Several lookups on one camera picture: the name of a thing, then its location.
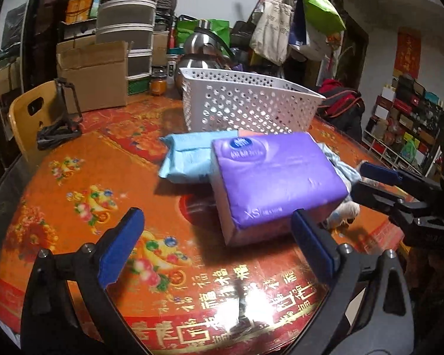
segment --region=chair handle hole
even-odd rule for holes
[[[38,97],[28,104],[28,114],[33,116],[36,114],[41,108],[43,108],[44,100],[42,97]]]

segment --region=green basket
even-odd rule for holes
[[[128,82],[128,96],[131,94],[143,93],[149,90],[151,77],[140,78],[138,80],[130,80]]]

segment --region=white tote bag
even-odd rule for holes
[[[255,53],[278,66],[288,56],[293,5],[294,0],[265,0],[265,10],[250,41]]]

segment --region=red chinese banner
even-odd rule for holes
[[[396,49],[394,75],[409,73],[418,78],[421,60],[421,36],[414,30],[400,28],[398,32],[398,48]]]

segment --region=orange jar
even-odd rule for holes
[[[163,72],[155,72],[152,74],[152,82],[149,86],[152,95],[161,96],[166,92],[167,83],[166,83],[166,73]]]

